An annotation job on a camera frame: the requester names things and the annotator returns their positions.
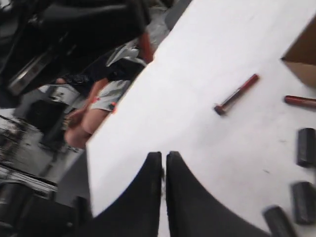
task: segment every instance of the black equipment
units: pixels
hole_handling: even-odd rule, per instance
[[[9,0],[0,5],[0,108],[142,35],[146,0]]]
[[[73,206],[66,206],[41,197],[25,182],[0,183],[1,237],[61,237],[91,219],[83,198],[77,197]]]

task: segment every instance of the person's arm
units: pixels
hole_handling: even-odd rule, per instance
[[[85,101],[85,104],[82,109],[87,110],[92,104],[94,98],[98,95],[100,90],[102,90],[109,83],[108,79],[104,78],[95,82],[90,90],[89,96]]]

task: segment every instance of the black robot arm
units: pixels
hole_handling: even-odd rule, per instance
[[[142,35],[144,0],[11,1],[0,7],[0,108]]]

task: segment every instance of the black cylinder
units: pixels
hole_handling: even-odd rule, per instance
[[[309,182],[298,182],[291,185],[295,222],[300,225],[311,225],[316,222],[316,202],[313,186]]]
[[[263,211],[263,216],[273,237],[297,237],[294,228],[281,207],[269,207]]]
[[[297,161],[302,167],[315,165],[316,133],[313,128],[303,128],[298,131],[297,136]]]

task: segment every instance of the black rubber piece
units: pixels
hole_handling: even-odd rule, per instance
[[[295,222],[300,225],[311,225],[316,222],[316,200],[314,188],[309,182],[298,182],[291,185]]]
[[[279,206],[271,206],[263,211],[263,216],[273,237],[297,237],[293,226]]]
[[[157,237],[161,177],[161,153],[149,153],[138,174],[121,196],[71,236]]]
[[[301,167],[315,165],[316,133],[313,128],[303,128],[297,136],[297,161]]]
[[[167,156],[166,172],[171,237],[268,237],[217,201],[191,173],[178,152]]]

